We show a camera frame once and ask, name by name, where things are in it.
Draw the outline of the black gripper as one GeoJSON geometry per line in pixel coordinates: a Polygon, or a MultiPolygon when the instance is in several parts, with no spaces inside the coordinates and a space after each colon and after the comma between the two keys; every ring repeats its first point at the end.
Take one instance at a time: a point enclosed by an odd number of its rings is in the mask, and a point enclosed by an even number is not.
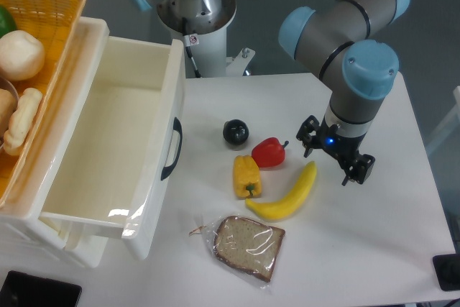
{"type": "Polygon", "coordinates": [[[329,126],[323,120],[320,125],[317,118],[310,115],[300,125],[295,137],[303,146],[304,158],[307,158],[312,151],[322,149],[338,161],[345,173],[342,186],[349,181],[362,185],[372,172],[375,157],[359,153],[364,134],[358,137],[341,136],[336,124],[329,126]]]}

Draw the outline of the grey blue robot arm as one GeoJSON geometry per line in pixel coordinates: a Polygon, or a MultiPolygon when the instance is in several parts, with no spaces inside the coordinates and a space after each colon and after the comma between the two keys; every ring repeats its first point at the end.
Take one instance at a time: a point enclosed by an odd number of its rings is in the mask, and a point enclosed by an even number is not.
{"type": "MultiPolygon", "coordinates": [[[[183,43],[190,77],[224,77],[235,68],[226,55],[226,29],[236,14],[235,0],[132,0],[155,9],[172,38],[183,43]]],[[[331,90],[322,120],[308,117],[297,138],[306,153],[320,149],[335,159],[345,181],[363,183],[375,159],[359,152],[399,70],[394,50],[372,35],[393,23],[410,0],[335,0],[321,14],[308,7],[292,11],[278,42],[331,90]]]]}

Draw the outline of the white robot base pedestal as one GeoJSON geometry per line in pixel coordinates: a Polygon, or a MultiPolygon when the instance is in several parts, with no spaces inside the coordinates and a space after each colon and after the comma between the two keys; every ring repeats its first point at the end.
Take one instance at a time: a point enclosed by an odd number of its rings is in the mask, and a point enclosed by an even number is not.
{"type": "Polygon", "coordinates": [[[187,78],[249,75],[256,52],[244,47],[227,55],[227,28],[236,15],[236,0],[166,0],[157,14],[170,36],[183,42],[187,78]]]}

